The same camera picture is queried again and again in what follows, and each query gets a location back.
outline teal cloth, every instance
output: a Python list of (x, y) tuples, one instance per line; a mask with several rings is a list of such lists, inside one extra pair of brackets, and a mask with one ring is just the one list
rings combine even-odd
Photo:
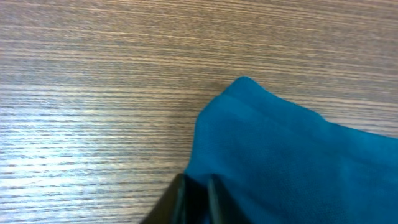
[(185, 173), (253, 223), (398, 223), (398, 139), (325, 121), (248, 77), (198, 115)]

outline wooden table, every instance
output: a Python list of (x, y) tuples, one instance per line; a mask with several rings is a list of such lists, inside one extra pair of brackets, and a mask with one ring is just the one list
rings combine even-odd
[(137, 223), (241, 75), (398, 137), (395, 0), (0, 1), (0, 222)]

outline blue garment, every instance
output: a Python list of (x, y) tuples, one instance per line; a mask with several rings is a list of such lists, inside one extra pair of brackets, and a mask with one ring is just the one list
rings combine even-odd
[(199, 114), (185, 173), (253, 223), (398, 223), (398, 139), (325, 121), (241, 77)]

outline folded cloth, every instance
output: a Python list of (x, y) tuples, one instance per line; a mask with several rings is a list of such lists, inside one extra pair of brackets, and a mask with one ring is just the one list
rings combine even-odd
[(241, 77), (198, 115), (185, 171), (253, 223), (398, 223), (398, 139), (333, 124)]

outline brown wooden tabletop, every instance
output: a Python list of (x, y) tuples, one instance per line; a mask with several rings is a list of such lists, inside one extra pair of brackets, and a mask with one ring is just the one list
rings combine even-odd
[(0, 1), (0, 223), (139, 222), (241, 75), (398, 137), (398, 2)]

